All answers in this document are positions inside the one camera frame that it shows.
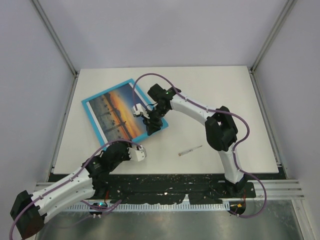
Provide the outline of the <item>small screwdriver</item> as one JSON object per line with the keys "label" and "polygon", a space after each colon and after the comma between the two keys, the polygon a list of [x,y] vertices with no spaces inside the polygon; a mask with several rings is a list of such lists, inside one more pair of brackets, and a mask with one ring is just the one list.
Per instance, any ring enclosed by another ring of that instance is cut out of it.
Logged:
{"label": "small screwdriver", "polygon": [[190,148],[190,149],[181,151],[181,152],[178,153],[178,156],[179,156],[179,157],[184,156],[184,155],[186,155],[186,154],[188,154],[188,153],[191,153],[191,152],[193,152],[194,150],[197,150],[197,149],[199,149],[199,148],[201,148],[201,147],[202,147],[202,145],[199,145],[199,146],[192,147],[192,148]]}

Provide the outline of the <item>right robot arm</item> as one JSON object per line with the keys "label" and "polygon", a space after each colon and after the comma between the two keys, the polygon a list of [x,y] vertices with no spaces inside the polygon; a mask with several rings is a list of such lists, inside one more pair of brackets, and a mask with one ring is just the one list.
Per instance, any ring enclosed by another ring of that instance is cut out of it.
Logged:
{"label": "right robot arm", "polygon": [[229,109],[225,106],[210,109],[188,98],[175,87],[166,90],[155,84],[147,93],[153,99],[154,107],[148,109],[140,103],[133,107],[134,114],[143,118],[147,134],[150,136],[160,130],[163,126],[162,118],[169,111],[177,111],[196,120],[205,128],[208,145],[219,154],[227,193],[231,197],[242,194],[248,178],[238,160],[236,150],[238,128]]}

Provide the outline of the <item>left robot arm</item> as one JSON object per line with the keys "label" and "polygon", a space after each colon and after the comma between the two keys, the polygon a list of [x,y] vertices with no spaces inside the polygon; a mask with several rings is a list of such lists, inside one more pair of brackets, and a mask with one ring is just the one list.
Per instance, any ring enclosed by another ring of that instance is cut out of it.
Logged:
{"label": "left robot arm", "polygon": [[123,161],[138,160],[144,148],[131,140],[116,139],[99,147],[80,168],[42,190],[20,192],[10,210],[14,230],[23,240],[37,234],[45,224],[67,207],[94,197],[102,199],[107,187],[100,182],[101,174],[109,174]]}

